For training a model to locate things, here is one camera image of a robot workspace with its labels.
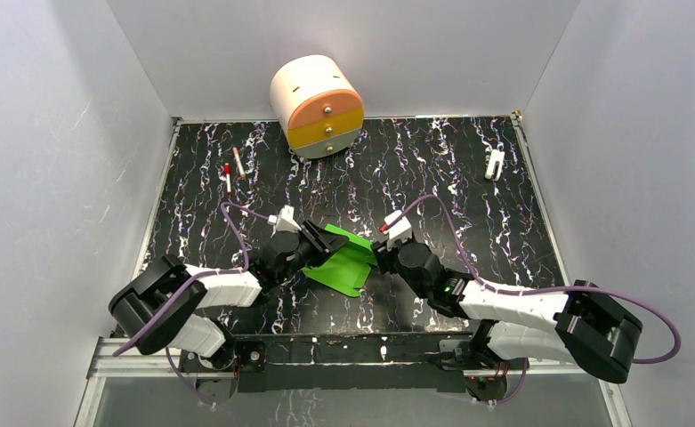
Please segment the green paper box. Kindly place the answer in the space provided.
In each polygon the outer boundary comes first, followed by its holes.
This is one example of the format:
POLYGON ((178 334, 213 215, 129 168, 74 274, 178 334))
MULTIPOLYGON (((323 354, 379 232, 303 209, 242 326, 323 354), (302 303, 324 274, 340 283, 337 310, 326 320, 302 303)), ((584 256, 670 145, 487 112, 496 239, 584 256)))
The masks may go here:
POLYGON ((324 264, 304 269, 303 274, 340 294, 357 298, 371 269, 377 265, 372 242, 333 224, 327 224, 325 230, 347 237, 348 242, 324 264))

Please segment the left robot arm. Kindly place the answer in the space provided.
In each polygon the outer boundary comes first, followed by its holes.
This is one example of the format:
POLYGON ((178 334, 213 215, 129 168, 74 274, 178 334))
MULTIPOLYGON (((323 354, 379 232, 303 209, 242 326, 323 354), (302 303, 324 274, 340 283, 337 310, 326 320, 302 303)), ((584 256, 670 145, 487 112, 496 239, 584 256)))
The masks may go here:
POLYGON ((175 348, 224 370, 240 358, 236 340, 222 322, 201 317, 198 310, 252 307, 299 271, 322 266, 349 241, 306 221, 296 231, 274 232, 248 253, 248 265, 241 269, 199 268, 164 255, 110 300, 110 315, 130 338, 115 353, 135 348, 152 355, 175 348))

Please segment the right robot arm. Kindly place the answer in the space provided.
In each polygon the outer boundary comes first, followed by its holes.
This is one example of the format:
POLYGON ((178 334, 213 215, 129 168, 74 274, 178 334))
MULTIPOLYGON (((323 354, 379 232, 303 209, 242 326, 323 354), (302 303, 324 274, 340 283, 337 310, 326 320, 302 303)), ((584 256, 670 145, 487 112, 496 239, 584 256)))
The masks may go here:
POLYGON ((422 243, 375 242, 378 268, 397 275, 443 316, 477 320, 473 361, 547 359, 575 364, 609 383, 625 383, 642 322, 612 296, 584 283, 564 292, 485 282, 445 267, 422 243))

